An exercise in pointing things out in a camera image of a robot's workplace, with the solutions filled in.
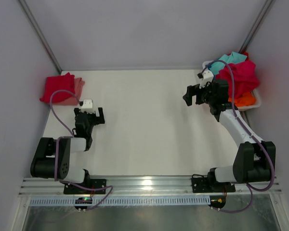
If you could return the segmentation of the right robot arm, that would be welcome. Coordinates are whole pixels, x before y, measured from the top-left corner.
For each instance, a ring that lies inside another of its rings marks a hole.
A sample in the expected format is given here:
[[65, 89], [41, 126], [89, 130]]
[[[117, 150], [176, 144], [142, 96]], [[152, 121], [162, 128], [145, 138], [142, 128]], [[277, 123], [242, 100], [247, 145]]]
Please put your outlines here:
[[204, 86], [188, 86], [183, 96], [187, 106], [192, 105], [193, 97], [197, 105], [209, 105], [210, 113], [226, 128], [238, 147], [231, 166], [209, 170], [207, 188], [217, 191], [223, 186], [239, 183], [255, 191], [265, 192], [273, 186], [275, 180], [276, 146], [252, 131], [234, 103], [229, 102], [228, 88], [226, 80], [212, 80]]

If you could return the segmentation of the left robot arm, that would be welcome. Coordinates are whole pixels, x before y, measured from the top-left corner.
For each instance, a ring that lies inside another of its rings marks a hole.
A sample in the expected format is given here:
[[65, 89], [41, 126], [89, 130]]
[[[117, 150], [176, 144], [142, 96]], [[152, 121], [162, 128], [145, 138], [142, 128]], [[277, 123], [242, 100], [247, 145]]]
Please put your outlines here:
[[71, 136], [40, 139], [30, 165], [30, 174], [34, 178], [60, 181], [66, 186], [71, 185], [80, 193], [86, 193], [94, 188], [89, 171], [72, 167], [70, 156], [91, 148], [93, 127], [104, 124], [105, 117], [102, 107], [98, 108], [98, 113], [75, 108], [74, 114], [75, 127]]

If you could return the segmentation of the magenta t shirt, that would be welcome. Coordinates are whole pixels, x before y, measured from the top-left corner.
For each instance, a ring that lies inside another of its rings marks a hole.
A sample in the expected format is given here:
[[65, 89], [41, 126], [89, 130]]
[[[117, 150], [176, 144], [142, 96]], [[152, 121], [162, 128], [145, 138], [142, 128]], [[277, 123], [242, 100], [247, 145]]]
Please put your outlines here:
[[[256, 64], [250, 60], [233, 64], [230, 63], [229, 67], [234, 77], [234, 98], [238, 99], [244, 93], [251, 92], [257, 88], [260, 84], [255, 74]], [[232, 78], [229, 69], [225, 66], [219, 71], [215, 77], [216, 79], [224, 79], [228, 82], [228, 95], [231, 98], [232, 89]]]

